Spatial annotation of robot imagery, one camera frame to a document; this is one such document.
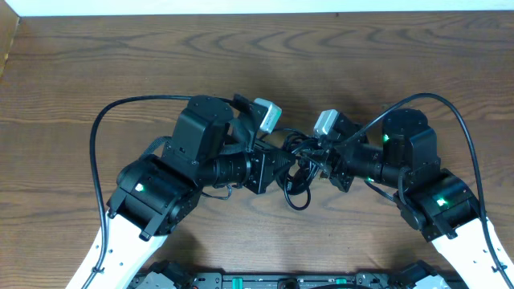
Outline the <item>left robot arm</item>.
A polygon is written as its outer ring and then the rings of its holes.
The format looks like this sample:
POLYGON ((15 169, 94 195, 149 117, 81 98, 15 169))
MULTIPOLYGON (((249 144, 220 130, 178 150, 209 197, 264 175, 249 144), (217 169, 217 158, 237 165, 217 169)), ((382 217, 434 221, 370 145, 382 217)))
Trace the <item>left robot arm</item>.
POLYGON ((100 211, 94 243, 68 284, 70 288, 126 288, 178 223, 198 204, 206 186, 245 187, 255 194, 295 161, 292 153, 258 139, 270 133, 282 111, 271 101, 187 96, 172 136, 159 136, 123 168, 108 201, 96 166, 96 133, 90 136, 93 184, 100 211))

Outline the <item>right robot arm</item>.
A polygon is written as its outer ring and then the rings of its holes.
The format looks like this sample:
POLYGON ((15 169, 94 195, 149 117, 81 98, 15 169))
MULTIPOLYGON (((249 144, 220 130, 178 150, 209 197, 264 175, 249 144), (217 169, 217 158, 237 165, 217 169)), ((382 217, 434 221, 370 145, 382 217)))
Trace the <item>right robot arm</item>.
POLYGON ((457 271, 470 288, 505 288, 513 263, 479 201, 464 181, 441 166, 437 136, 426 116, 398 109, 382 122, 382 144, 372 146, 360 125, 332 109, 320 114, 314 134, 323 149, 323 174, 343 192, 358 177, 394 188, 402 218, 457 271))

